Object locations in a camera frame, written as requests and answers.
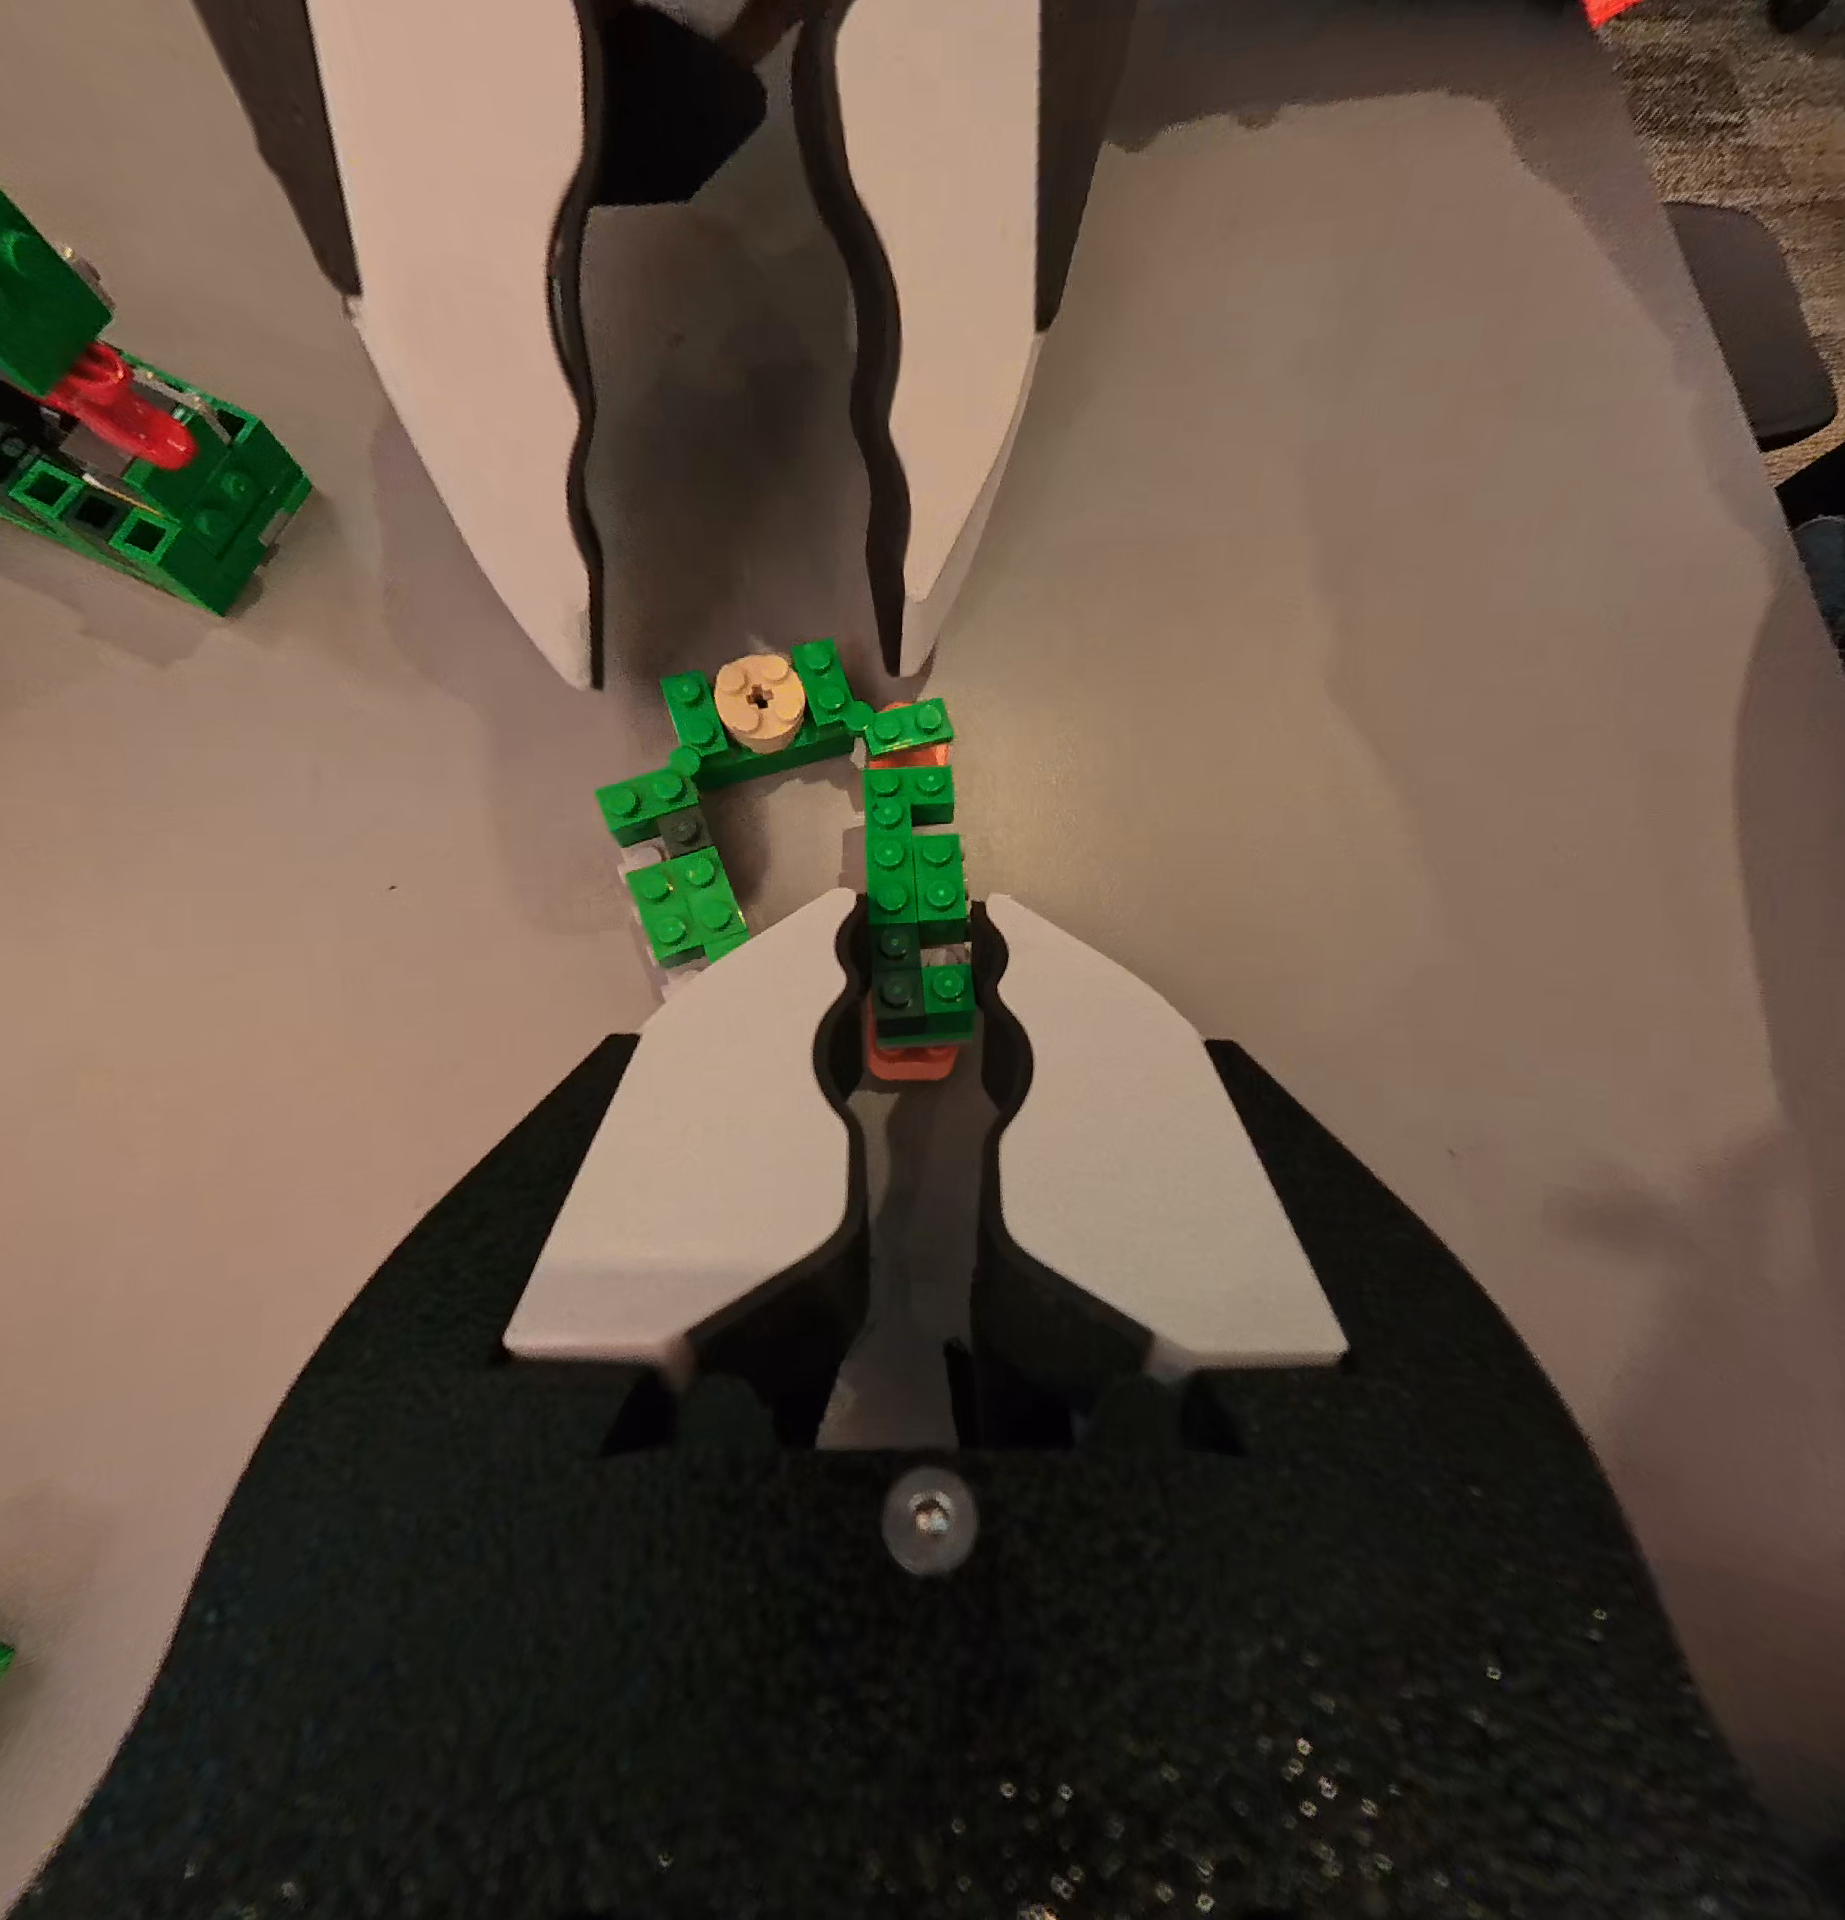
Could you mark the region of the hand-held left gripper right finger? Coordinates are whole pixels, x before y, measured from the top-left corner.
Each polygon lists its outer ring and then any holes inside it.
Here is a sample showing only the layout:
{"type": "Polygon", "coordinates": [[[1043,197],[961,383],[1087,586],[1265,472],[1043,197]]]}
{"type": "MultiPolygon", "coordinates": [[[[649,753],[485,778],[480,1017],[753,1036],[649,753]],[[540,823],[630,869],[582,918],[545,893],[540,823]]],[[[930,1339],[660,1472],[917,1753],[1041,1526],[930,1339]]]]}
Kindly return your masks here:
{"type": "Polygon", "coordinates": [[[1332,1370],[1349,1339],[1220,1055],[1155,988],[1023,901],[976,913],[992,1106],[967,1449],[1242,1449],[1215,1376],[1332,1370]]]}

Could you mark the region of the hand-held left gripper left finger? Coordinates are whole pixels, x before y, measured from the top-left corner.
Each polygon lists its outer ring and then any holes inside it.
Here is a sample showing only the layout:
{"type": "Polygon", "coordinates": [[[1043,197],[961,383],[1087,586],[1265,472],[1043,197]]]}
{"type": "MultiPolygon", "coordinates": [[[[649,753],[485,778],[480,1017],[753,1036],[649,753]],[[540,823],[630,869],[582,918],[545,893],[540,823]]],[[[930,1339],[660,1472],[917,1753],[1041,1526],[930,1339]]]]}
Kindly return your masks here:
{"type": "Polygon", "coordinates": [[[503,1334],[516,1361],[744,1381],[814,1444],[868,1307],[862,901],[714,962],[624,1069],[503,1334]]]}

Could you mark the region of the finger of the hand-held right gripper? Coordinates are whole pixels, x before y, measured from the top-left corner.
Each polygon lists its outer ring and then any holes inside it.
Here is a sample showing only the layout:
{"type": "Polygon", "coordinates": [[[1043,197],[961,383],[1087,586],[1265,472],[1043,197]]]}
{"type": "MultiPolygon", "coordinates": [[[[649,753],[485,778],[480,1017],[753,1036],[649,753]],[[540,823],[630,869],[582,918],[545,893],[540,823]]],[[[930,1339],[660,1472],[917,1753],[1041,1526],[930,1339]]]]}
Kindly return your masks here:
{"type": "Polygon", "coordinates": [[[311,3],[352,313],[479,569],[556,673],[594,683],[578,397],[552,272],[586,146],[569,3],[311,3]]]}
{"type": "Polygon", "coordinates": [[[889,676],[920,676],[1021,428],[1038,293],[1034,3],[821,5],[792,101],[856,316],[849,419],[889,676]]]}

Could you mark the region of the green brick arch assembly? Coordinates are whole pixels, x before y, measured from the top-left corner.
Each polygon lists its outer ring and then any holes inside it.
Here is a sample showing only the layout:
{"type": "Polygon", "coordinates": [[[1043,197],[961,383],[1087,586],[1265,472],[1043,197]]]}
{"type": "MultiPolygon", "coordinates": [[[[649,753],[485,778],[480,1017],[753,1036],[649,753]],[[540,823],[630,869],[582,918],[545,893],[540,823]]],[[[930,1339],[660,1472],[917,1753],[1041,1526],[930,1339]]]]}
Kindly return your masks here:
{"type": "Polygon", "coordinates": [[[705,799],[803,766],[862,767],[867,1068],[886,1085],[952,1077],[976,1036],[973,902],[956,832],[956,728],[936,696],[872,708],[839,642],[747,654],[660,681],[674,743],[597,788],[649,961],[701,971],[750,938],[705,799]]]}

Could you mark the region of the green brick model red pin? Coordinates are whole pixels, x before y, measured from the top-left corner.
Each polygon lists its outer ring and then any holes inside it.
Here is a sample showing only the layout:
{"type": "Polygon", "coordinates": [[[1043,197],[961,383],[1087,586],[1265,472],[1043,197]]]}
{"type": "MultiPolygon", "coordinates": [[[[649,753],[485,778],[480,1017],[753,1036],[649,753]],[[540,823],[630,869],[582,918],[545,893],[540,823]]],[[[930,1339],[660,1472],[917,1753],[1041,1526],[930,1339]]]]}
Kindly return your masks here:
{"type": "Polygon", "coordinates": [[[0,186],[0,521],[232,615],[311,477],[255,413],[114,346],[111,317],[0,186]]]}

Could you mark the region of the dark chair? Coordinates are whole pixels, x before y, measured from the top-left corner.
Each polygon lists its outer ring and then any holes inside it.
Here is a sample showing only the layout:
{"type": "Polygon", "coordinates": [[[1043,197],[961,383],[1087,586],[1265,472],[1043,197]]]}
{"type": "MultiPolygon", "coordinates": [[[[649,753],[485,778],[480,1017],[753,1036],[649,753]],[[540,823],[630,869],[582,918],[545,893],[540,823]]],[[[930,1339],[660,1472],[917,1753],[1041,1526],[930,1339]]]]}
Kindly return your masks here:
{"type": "Polygon", "coordinates": [[[1838,397],[1775,232],[1748,211],[1664,207],[1760,450],[1828,428],[1838,397]]]}

